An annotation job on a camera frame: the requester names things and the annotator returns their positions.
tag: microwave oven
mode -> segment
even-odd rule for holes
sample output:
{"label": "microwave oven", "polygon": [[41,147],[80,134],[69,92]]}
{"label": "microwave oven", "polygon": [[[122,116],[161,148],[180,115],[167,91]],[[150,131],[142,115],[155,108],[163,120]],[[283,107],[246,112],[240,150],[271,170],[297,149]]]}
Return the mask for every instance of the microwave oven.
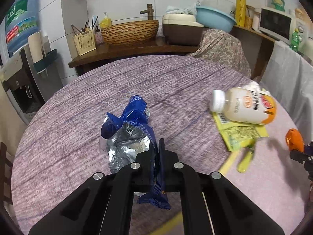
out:
{"label": "microwave oven", "polygon": [[290,44],[295,28],[299,30],[299,51],[301,51],[309,35],[306,23],[282,11],[262,7],[259,23],[260,31],[267,33],[274,39]]}

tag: blue bottle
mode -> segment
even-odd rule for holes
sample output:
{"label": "blue bottle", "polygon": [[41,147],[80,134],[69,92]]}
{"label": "blue bottle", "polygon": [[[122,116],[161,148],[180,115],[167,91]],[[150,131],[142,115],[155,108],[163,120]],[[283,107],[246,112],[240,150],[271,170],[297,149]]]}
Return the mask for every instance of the blue bottle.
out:
{"label": "blue bottle", "polygon": [[7,50],[15,52],[38,32],[38,0],[16,0],[5,16]]}

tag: green label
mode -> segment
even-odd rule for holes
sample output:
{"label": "green label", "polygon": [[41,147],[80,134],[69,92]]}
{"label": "green label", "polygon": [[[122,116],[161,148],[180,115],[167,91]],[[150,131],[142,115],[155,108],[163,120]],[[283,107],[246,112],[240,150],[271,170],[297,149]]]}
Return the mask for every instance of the green label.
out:
{"label": "green label", "polygon": [[5,17],[6,28],[13,20],[17,19],[21,14],[27,11],[27,2],[28,0],[19,0],[12,5]]}

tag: round table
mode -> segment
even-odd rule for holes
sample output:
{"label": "round table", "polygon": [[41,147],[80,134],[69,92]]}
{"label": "round table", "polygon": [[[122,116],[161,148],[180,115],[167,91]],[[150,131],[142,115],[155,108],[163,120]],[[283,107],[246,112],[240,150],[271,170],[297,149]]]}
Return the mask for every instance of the round table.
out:
{"label": "round table", "polygon": [[[23,233],[93,173],[110,174],[108,156],[99,152],[106,112],[122,114],[132,95],[151,109],[156,138],[197,172],[209,174],[229,153],[208,111],[213,89],[227,90],[251,80],[223,65],[182,56],[142,56],[90,71],[55,93],[27,127],[12,172],[12,199]],[[258,141],[245,174],[233,165],[227,178],[290,234],[304,215],[309,180],[303,166],[289,159],[284,136],[295,127],[278,104]],[[168,194],[171,210],[134,203],[130,234],[149,234],[181,211],[178,193]]]}

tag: pink bottle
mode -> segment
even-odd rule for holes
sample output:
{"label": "pink bottle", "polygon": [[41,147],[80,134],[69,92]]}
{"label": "pink bottle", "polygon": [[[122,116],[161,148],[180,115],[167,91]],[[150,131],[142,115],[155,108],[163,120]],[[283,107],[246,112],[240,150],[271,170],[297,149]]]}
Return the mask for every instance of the pink bottle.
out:
{"label": "pink bottle", "polygon": [[100,32],[99,26],[96,26],[96,33],[95,33],[94,37],[95,37],[97,45],[100,45],[104,42],[104,39],[103,39],[102,34]]}

